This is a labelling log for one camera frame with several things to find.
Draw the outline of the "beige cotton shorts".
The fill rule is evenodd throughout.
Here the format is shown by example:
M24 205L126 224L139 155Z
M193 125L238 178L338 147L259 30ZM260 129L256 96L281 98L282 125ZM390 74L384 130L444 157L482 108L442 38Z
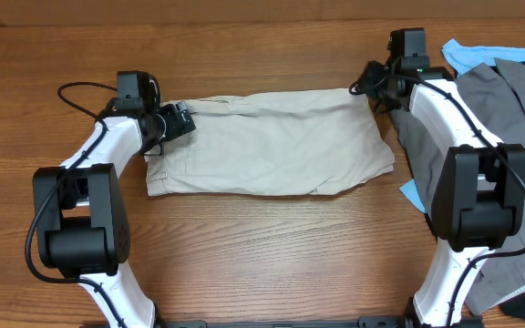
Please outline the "beige cotton shorts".
M150 196L335 195L394 168L367 98L345 88L186 104L196 128L146 159Z

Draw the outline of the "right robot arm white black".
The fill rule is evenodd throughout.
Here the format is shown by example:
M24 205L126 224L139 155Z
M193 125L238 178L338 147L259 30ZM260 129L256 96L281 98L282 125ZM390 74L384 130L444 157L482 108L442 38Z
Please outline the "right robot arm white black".
M525 148L483 127L443 67L401 59L369 62L349 91L389 109L406 109L444 157L428 212L437 250L402 327L480 327L464 319L465 298L486 260L520 230L525 205Z

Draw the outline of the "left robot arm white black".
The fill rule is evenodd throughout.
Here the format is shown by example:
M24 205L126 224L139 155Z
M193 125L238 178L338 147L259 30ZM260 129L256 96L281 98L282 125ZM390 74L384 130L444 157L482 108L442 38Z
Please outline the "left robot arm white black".
M130 229L118 178L131 158L194 129L183 101L97 116L73 157L33 177L35 217L25 246L32 274L82 287L109 327L164 326L128 262Z

